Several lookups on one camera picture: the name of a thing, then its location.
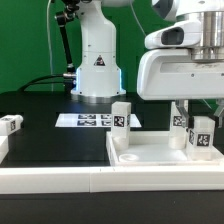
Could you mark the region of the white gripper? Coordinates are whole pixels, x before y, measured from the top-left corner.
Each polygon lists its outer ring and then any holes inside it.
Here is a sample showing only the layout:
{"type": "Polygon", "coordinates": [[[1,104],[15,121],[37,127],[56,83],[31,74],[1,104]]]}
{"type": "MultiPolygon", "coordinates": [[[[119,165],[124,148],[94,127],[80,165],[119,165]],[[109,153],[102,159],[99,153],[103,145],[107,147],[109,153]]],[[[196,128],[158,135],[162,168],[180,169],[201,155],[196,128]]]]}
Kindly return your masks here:
{"type": "Polygon", "coordinates": [[[176,100],[183,128],[194,127],[194,118],[188,113],[188,99],[217,99],[214,116],[217,127],[221,128],[224,62],[195,63],[187,49],[151,50],[140,60],[137,93],[144,100],[176,100]]]}

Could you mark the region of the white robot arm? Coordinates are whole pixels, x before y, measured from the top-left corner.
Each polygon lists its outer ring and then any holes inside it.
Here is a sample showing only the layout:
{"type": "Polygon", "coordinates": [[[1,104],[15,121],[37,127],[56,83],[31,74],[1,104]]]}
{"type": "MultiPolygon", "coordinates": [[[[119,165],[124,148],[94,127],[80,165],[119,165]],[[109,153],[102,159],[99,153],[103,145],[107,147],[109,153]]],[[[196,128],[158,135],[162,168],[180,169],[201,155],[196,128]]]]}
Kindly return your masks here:
{"type": "MultiPolygon", "coordinates": [[[[104,7],[134,0],[80,0],[82,63],[72,93],[94,101],[122,94],[116,64],[116,28],[104,7]]],[[[152,0],[152,8],[174,24],[145,37],[148,51],[138,68],[137,93],[144,100],[174,100],[183,125],[192,127],[185,100],[215,99],[224,120],[224,0],[152,0]]]]}

